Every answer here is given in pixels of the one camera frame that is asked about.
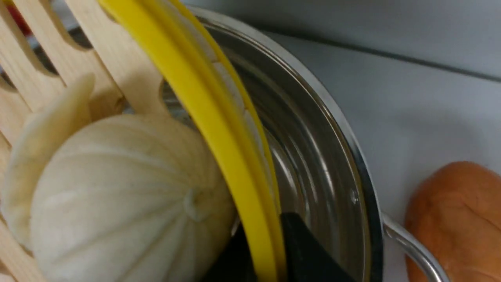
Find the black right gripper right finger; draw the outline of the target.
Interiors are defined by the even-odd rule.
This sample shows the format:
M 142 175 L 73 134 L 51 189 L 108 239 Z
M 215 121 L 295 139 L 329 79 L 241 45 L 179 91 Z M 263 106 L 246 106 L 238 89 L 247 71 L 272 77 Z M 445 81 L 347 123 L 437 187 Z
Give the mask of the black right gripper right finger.
M 297 213 L 280 216 L 289 282 L 353 282 L 329 255 Z

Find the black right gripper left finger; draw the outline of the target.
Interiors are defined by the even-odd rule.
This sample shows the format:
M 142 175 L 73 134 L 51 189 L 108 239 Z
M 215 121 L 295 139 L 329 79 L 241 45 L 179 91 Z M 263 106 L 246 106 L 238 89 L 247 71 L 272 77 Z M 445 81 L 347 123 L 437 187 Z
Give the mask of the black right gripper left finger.
M 203 282 L 256 282 L 251 254 L 242 225 L 238 225 L 220 257 L 202 277 Z

